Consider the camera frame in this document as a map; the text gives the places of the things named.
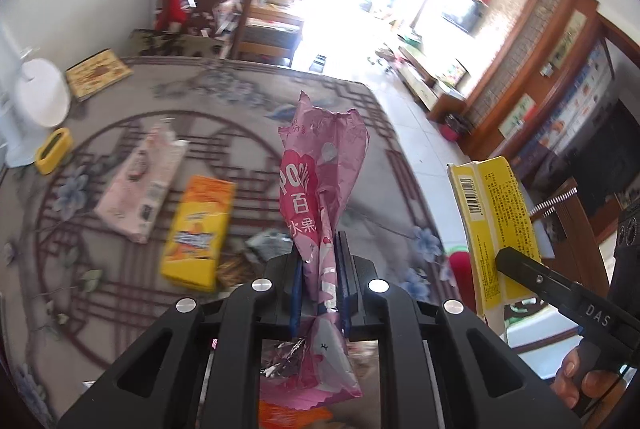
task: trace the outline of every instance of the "silver screw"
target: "silver screw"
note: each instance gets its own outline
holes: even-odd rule
[[[372,279],[369,281],[369,290],[372,292],[376,292],[378,294],[382,294],[389,290],[389,284],[384,279]]]
[[[190,297],[185,297],[183,299],[180,299],[175,304],[175,309],[181,314],[189,313],[194,308],[196,308],[196,301],[194,301]]]
[[[251,284],[251,288],[253,288],[256,292],[266,292],[271,288],[271,281],[269,281],[265,277],[261,277],[260,279],[256,279]]]
[[[465,309],[464,305],[455,299],[449,299],[446,303],[444,303],[444,310],[453,315],[462,314],[462,311]]]

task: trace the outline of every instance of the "table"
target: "table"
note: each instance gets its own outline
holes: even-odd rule
[[[466,101],[462,95],[446,83],[436,80],[433,88],[430,88],[417,70],[408,63],[402,63],[396,72],[411,93],[429,110],[427,119],[433,122],[444,122],[448,114],[462,113],[465,109]]]
[[[289,59],[289,66],[293,63],[293,56],[302,40],[304,18],[299,16],[299,6],[282,7],[266,3],[252,5],[249,10],[249,20],[244,31],[239,51],[252,54],[267,55],[276,58]],[[273,23],[270,37],[260,34],[257,25],[252,26],[252,20]]]
[[[171,285],[158,274],[164,239],[191,175],[238,185],[223,255],[263,229],[286,228],[278,210],[278,127],[290,124],[301,89],[317,106],[358,109],[369,130],[369,150],[338,225],[351,252],[398,282],[415,258],[415,227],[433,229],[396,133],[366,86],[239,61],[124,61],[133,75],[76,106],[66,120],[76,146],[71,160],[49,177],[33,167],[0,172],[0,206],[11,212],[0,222],[0,244],[10,240],[19,252],[0,272],[7,353],[11,367],[28,364],[56,416],[84,391],[84,381],[100,376],[176,300],[215,297]],[[91,210],[119,163],[162,117],[173,118],[178,138],[190,146],[150,241],[137,245]],[[87,205],[61,222],[53,207],[57,190],[78,174],[88,175],[82,189]],[[458,296],[440,280],[446,265],[444,256],[425,263],[435,303]],[[83,291],[83,276],[96,269],[102,271],[98,286]]]

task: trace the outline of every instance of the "yellow snack package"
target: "yellow snack package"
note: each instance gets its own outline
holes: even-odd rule
[[[160,273],[177,285],[212,292],[236,185],[196,175],[175,212]]]
[[[495,256],[513,247],[540,263],[536,237],[518,181],[504,157],[447,168],[465,227],[476,310],[494,332],[504,332],[504,305],[533,297],[498,272]]]

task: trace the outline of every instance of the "finger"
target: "finger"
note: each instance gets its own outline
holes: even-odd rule
[[[611,392],[602,399],[600,405],[595,409],[593,415],[591,415],[585,425],[585,429],[596,429],[604,419],[609,416],[613,407],[617,404],[620,398],[622,398],[625,388],[626,382],[624,380],[621,380],[616,384],[613,390],[611,390]]]
[[[580,396],[578,388],[570,379],[566,378],[560,370],[558,371],[558,375],[556,376],[554,383],[551,385],[551,389],[560,397],[569,409],[573,409],[577,404]]]
[[[560,369],[562,369],[562,373],[568,379],[572,378],[580,367],[580,356],[578,355],[578,347],[576,346],[574,349],[569,351],[567,355],[562,359],[562,364],[560,365]]]
[[[590,371],[582,379],[582,391],[586,396],[599,398],[607,392],[618,379],[618,374],[611,371]]]

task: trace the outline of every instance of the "crumpled pink wrapper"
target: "crumpled pink wrapper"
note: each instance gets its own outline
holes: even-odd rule
[[[306,335],[297,373],[263,377],[263,401],[311,409],[361,396],[337,327],[334,231],[360,173],[369,133],[356,110],[345,114],[315,108],[304,92],[288,128],[280,165],[280,212],[303,260],[306,288],[318,316]]]

